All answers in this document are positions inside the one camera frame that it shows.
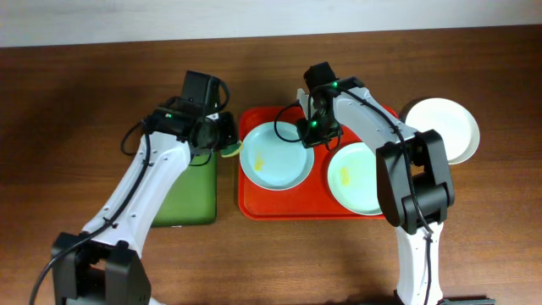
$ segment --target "robotic arm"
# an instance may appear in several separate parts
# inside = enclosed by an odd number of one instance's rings
[[[434,130],[422,133],[403,124],[361,81],[337,79],[328,63],[312,66],[304,78],[310,94],[298,90],[305,119],[296,123],[303,146],[326,143],[345,125],[373,151],[379,205],[395,227],[399,244],[398,301],[436,304],[443,297],[438,280],[440,232],[455,199],[442,138]],[[423,172],[412,177],[409,160],[423,166]]]
[[[223,103],[220,87],[226,95]],[[221,80],[188,71],[180,97],[170,98],[142,120],[145,135],[113,195],[81,234],[61,233],[53,245],[57,305],[159,304],[151,298],[141,264],[147,233],[170,187],[194,156],[210,158],[237,145],[233,116],[221,112],[229,97]],[[105,269],[95,267],[101,260]]]

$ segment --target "wooden table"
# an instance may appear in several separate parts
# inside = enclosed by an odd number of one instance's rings
[[[472,112],[481,143],[451,167],[456,204],[441,240],[442,290],[539,304],[541,37],[541,26],[519,26],[2,49],[1,303],[27,302],[58,233],[77,233],[123,176],[124,133],[179,94],[187,69],[225,80],[239,118],[251,107],[291,103],[305,70],[327,60],[395,109],[446,97]],[[149,233],[143,263],[158,300],[322,303],[392,294],[399,266],[391,226],[249,220],[236,206],[237,162],[218,162],[216,224]],[[53,303],[51,277],[38,301]]]

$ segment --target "brown table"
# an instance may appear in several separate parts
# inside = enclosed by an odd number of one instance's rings
[[[237,118],[286,105],[312,64],[357,75],[381,103],[447,97],[478,120],[451,167],[456,204],[440,247],[447,297],[542,298],[542,27],[413,30],[0,50],[0,297],[27,302],[60,231],[77,233],[130,164],[119,141],[180,92],[187,69],[232,91]],[[256,222],[237,208],[237,159],[218,162],[218,219],[153,229],[152,294],[178,303],[322,303],[390,296],[395,232],[383,220]],[[53,303],[51,277],[38,303]]]

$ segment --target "green tray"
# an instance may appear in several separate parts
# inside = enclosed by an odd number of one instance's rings
[[[201,164],[208,156],[195,157]],[[217,218],[217,157],[214,154],[203,166],[189,166],[163,200],[152,222],[153,227],[208,225]]]

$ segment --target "wall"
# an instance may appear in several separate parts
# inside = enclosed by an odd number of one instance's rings
[[[542,23],[540,0],[4,0],[0,5],[3,47]]]

